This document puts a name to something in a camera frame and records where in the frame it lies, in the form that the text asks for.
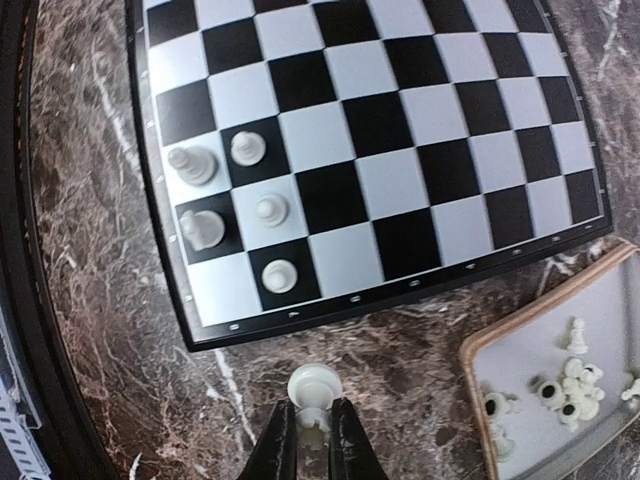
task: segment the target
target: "pawn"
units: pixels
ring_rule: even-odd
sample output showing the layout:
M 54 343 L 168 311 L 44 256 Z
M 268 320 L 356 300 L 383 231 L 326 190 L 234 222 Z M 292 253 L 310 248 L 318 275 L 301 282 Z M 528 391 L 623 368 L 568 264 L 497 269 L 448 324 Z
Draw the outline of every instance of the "pawn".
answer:
M 240 132 L 231 139 L 231 158 L 242 167 L 250 167 L 262 160 L 267 144 L 257 133 Z
M 277 227 L 285 218 L 289 207 L 282 195 L 270 193 L 260 197 L 256 205 L 256 216 L 265 227 Z
M 575 318 L 571 326 L 571 341 L 567 350 L 574 355 L 584 355 L 589 351 L 589 347 L 584 341 L 584 320 Z
M 218 245 L 224 238 L 225 231 L 222 217 L 210 210 L 197 213 L 187 210 L 180 217 L 180 229 L 196 252 Z
M 491 439 L 496 446 L 498 463 L 508 462 L 516 451 L 516 442 L 507 438 L 506 431 L 502 425 L 491 424 Z
M 183 182 L 196 187 L 211 180 L 218 170 L 216 157 L 199 147 L 174 148 L 167 161 Z

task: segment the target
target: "tray rim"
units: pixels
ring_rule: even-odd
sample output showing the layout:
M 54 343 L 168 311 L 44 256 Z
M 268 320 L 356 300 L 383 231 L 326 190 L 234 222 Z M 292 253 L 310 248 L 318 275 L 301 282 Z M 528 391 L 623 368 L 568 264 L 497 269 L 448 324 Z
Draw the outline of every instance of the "tray rim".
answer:
M 476 424 L 480 430 L 487 474 L 491 480 L 501 479 L 498 474 L 496 450 L 493 441 L 491 440 L 489 421 L 484 414 L 482 393 L 480 385 L 476 379 L 476 371 L 474 367 L 475 358 L 478 356 L 480 351 L 490 347 L 516 330 L 535 322 L 542 315 L 550 312 L 558 305 L 576 296 L 582 290 L 602 278 L 605 274 L 639 253 L 640 247 L 630 243 L 624 243 L 616 247 L 600 260 L 597 260 L 563 284 L 507 315 L 503 319 L 498 320 L 496 323 L 470 335 L 462 342 L 462 346 L 459 351 L 459 358 L 462 363 L 462 369 L 464 371 L 465 382 L 469 390 L 469 395 L 471 396 Z M 638 419 L 638 417 L 640 417 L 640 411 L 633 415 L 628 422 L 618 429 L 616 433 L 598 449 L 594 450 L 591 454 L 582 459 L 575 468 L 568 472 L 564 472 L 563 475 L 569 475 L 584 465 L 590 458 L 596 455 L 600 450 L 620 435 L 620 433 L 626 430 L 629 425 Z

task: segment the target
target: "black square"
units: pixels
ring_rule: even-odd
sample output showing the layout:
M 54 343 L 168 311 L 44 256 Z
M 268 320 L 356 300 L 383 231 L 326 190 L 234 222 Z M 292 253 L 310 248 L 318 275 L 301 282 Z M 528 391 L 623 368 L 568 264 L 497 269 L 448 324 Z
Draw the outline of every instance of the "black square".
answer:
M 516 135 L 528 182 L 560 175 L 560 165 L 549 127 L 518 130 Z
M 359 157 L 413 146 L 411 131 L 397 93 L 342 102 L 351 139 Z
M 379 38 L 367 2 L 326 2 L 313 7 L 327 47 Z
M 432 36 L 395 38 L 384 44 L 401 89 L 449 83 Z
M 386 280 L 442 266 L 428 208 L 376 220 L 373 229 Z
M 475 32 L 463 0 L 422 0 L 436 33 Z
M 530 77 L 531 67 L 515 33 L 485 33 L 484 40 L 489 47 L 498 77 Z
M 265 139 L 267 152 L 260 162 L 250 167 L 243 167 L 233 161 L 231 157 L 231 140 L 239 132 L 257 133 Z M 289 159 L 282 140 L 282 132 L 277 117 L 265 118 L 237 127 L 222 130 L 222 145 L 227 157 L 229 176 L 234 187 L 241 187 L 249 183 L 261 182 L 268 178 L 275 178 L 290 173 Z
M 206 80 L 162 93 L 156 102 L 165 146 L 216 129 Z
M 456 90 L 471 136 L 511 129 L 495 81 L 459 83 Z
M 553 123 L 577 122 L 580 120 L 568 77 L 541 77 L 538 80 L 540 81 L 544 98 L 547 100 L 547 108 Z
M 184 250 L 187 254 L 187 262 L 189 265 L 213 258 L 225 257 L 244 250 L 240 230 L 238 229 L 238 219 L 233 208 L 233 201 L 229 192 L 220 193 L 211 197 L 198 198 L 192 202 L 183 203 L 176 206 L 176 214 L 178 218 L 182 217 L 187 210 L 198 213 L 203 210 L 216 212 L 224 221 L 224 238 L 222 242 L 212 248 L 206 248 L 196 252 L 191 248 L 191 244 L 183 238 Z
M 210 75 L 262 61 L 253 18 L 205 30 L 202 40 Z
M 478 177 L 465 139 L 418 148 L 431 205 L 480 194 Z
M 353 162 L 296 174 L 311 235 L 368 220 Z
M 573 223 L 580 223 L 599 217 L 598 191 L 593 170 L 572 173 L 565 176 Z
M 253 250 L 249 252 L 249 260 L 263 309 L 272 310 L 320 298 L 316 269 L 305 238 Z M 274 260 L 287 260 L 298 271 L 298 282 L 288 292 L 272 293 L 262 284 L 262 271 Z
M 524 186 L 485 195 L 496 249 L 533 238 L 533 224 Z
M 253 0 L 256 13 L 281 10 L 283 8 L 295 7 L 296 5 L 305 5 L 306 3 L 306 0 Z
M 537 2 L 533 0 L 507 0 L 513 19 L 521 32 L 547 33 Z
M 193 0 L 173 0 L 147 10 L 149 46 L 198 30 Z
M 323 52 L 273 60 L 269 69 L 281 112 L 336 100 Z

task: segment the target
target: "chess piece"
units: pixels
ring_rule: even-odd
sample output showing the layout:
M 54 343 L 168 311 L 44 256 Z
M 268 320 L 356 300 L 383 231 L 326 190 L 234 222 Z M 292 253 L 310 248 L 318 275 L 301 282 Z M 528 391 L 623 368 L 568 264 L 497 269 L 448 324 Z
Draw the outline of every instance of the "chess piece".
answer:
M 224 238 L 224 221 L 216 212 L 187 210 L 180 217 L 180 229 L 191 248 L 199 252 L 218 245 Z
M 567 346 L 567 350 L 574 355 L 584 355 L 589 351 L 589 347 L 584 341 L 584 320 L 574 318 L 570 331 L 571 341 Z
M 584 371 L 584 363 L 579 358 L 570 358 L 564 366 L 564 374 L 568 378 L 580 378 Z
M 498 463 L 508 462 L 516 451 L 516 442 L 507 438 L 507 433 L 502 425 L 491 423 L 491 439 L 496 446 L 496 460 Z
M 289 207 L 282 195 L 269 193 L 258 199 L 256 216 L 265 227 L 277 227 L 287 218 Z
M 243 167 L 255 165 L 266 152 L 267 144 L 257 133 L 240 132 L 231 140 L 231 158 Z
M 298 429 L 307 441 L 319 430 L 325 440 L 331 431 L 329 410 L 333 401 L 342 397 L 340 377 L 332 368 L 321 363 L 310 363 L 298 368 L 289 379 L 287 393 L 300 409 L 296 414 Z
M 549 380 L 538 388 L 538 397 L 542 406 L 549 410 L 558 410 L 564 404 L 566 396 L 558 382 Z
M 558 420 L 571 432 L 575 432 L 578 429 L 581 413 L 579 404 L 567 402 L 558 410 Z
M 213 178 L 218 170 L 216 157 L 204 148 L 174 148 L 167 155 L 167 161 L 183 182 L 200 186 Z
M 640 378 L 637 378 L 631 388 L 622 392 L 622 399 L 627 402 L 631 400 L 634 396 L 640 395 Z
M 262 284 L 272 293 L 286 293 L 298 282 L 298 271 L 287 260 L 274 260 L 262 271 Z

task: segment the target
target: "white square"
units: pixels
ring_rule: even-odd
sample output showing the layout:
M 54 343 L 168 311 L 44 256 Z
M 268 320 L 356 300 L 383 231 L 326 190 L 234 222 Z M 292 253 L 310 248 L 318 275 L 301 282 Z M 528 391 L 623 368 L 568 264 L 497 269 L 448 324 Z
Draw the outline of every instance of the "white square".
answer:
M 564 177 L 529 183 L 527 195 L 536 237 L 546 237 L 571 227 L 571 207 Z
M 359 158 L 356 165 L 371 220 L 429 206 L 415 149 Z
M 209 76 L 200 32 L 163 42 L 149 49 L 149 81 L 154 95 Z
M 256 216 L 258 200 L 267 194 L 281 195 L 287 202 L 288 214 L 284 222 L 275 227 L 267 227 Z M 242 240 L 247 250 L 288 242 L 306 237 L 307 222 L 300 201 L 300 193 L 293 175 L 272 178 L 251 183 L 231 191 L 238 217 Z
M 209 77 L 219 129 L 235 127 L 278 113 L 271 74 L 266 63 L 254 63 Z
M 489 214 L 482 195 L 431 207 L 443 266 L 491 253 Z
M 313 235 L 309 244 L 323 297 L 356 293 L 384 282 L 370 223 Z
M 195 0 L 200 30 L 252 17 L 252 0 Z
M 369 0 L 371 14 L 382 38 L 432 35 L 433 26 L 420 0 Z
M 547 102 L 535 77 L 498 80 L 509 123 L 514 130 L 551 124 Z
M 280 127 L 294 172 L 353 160 L 356 154 L 339 103 L 281 114 Z
M 216 158 L 218 168 L 211 181 L 199 187 L 185 183 L 178 176 L 178 172 L 176 172 L 167 161 L 169 152 L 176 147 L 197 147 L 212 153 Z M 162 168 L 164 170 L 164 178 L 171 205 L 180 205 L 197 198 L 216 195 L 231 189 L 231 179 L 229 178 L 229 170 L 227 168 L 227 161 L 219 132 L 206 133 L 199 137 L 193 137 L 184 142 L 176 143 L 170 147 L 164 147 L 162 149 Z
M 340 100 L 398 89 L 382 42 L 363 42 L 325 50 Z
M 482 193 L 527 182 L 518 139 L 513 131 L 471 137 L 469 145 Z
M 551 134 L 564 175 L 595 167 L 591 140 L 584 122 L 553 125 Z
M 203 327 L 262 313 L 246 252 L 189 265 L 187 275 Z
M 520 43 L 537 77 L 568 75 L 567 65 L 555 37 L 550 33 L 519 33 Z
M 517 32 L 511 10 L 504 0 L 465 0 L 473 24 L 479 32 Z
M 260 14 L 255 22 L 266 60 L 324 48 L 320 27 L 310 5 Z
M 400 96 L 416 145 L 469 136 L 460 100 L 453 85 L 402 90 Z
M 440 56 L 453 83 L 492 80 L 498 77 L 487 44 L 478 33 L 435 36 Z

